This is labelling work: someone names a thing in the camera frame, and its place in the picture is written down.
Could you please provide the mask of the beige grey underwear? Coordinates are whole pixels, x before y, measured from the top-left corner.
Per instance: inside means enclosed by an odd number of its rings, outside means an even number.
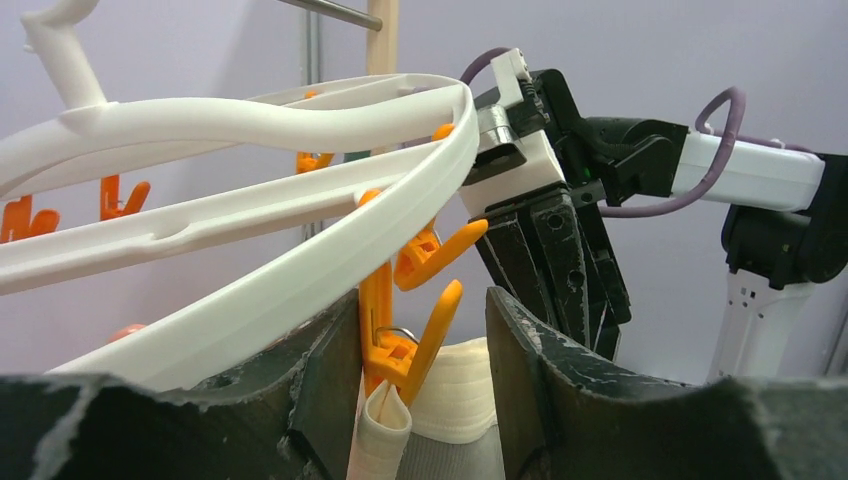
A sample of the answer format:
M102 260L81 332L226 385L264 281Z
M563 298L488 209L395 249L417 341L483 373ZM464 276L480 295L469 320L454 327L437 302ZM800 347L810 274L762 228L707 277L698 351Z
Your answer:
M441 348L411 406L387 383L361 393L346 476L504 478L486 338Z

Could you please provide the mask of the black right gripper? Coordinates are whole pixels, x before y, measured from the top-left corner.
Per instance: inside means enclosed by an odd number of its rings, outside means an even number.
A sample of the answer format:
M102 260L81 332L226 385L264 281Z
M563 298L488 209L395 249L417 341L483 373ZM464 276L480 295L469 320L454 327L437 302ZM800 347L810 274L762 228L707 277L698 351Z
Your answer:
M583 117L564 75L531 72L545 112L545 133L567 186L579 201L614 207L635 195L669 197L687 127L651 119ZM600 217L589 228L566 198L529 208L530 243L517 215L479 215L488 228L475 244L493 282L540 321L607 360L614 360L620 325L631 320L631 302Z

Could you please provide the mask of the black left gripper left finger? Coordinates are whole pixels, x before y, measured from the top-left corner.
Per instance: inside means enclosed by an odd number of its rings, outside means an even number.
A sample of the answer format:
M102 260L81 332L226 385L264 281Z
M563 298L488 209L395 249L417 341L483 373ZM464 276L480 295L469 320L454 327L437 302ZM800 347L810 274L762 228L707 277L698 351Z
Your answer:
M189 390L108 375L1 379L5 479L342 479L359 396L358 295Z

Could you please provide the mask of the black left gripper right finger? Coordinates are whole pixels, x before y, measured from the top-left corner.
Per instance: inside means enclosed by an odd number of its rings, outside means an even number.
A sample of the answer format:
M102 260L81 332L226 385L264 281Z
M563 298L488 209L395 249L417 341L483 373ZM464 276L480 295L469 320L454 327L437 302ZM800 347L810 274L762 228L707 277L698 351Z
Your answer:
M843 378L638 374L537 320L499 287L486 328L509 479L843 479Z

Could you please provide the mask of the white round clip hanger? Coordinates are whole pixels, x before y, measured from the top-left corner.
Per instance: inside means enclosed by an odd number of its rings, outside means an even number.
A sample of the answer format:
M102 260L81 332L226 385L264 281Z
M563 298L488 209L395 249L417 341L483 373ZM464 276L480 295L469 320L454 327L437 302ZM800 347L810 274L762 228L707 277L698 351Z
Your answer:
M241 144L364 160L6 243L1 291L17 293L332 220L252 273L64 365L145 388L192 387L328 307L413 238L460 188L477 153L473 95L453 78L384 74L249 100L110 102L75 26L92 1L24 13L29 48L65 103L1 143L1 197L21 197Z

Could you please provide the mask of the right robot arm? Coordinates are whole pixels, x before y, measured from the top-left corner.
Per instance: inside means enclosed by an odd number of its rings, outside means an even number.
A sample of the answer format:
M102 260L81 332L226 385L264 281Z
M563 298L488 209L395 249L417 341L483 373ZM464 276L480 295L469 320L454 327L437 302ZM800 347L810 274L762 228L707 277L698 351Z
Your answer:
M690 192L724 203L727 304L708 379L778 372L814 287L847 264L847 159L738 130L743 94L694 127L585 117L555 69L502 77L477 97L480 149L461 198L486 220L478 252L494 282L605 358L631 318L605 220L639 218Z

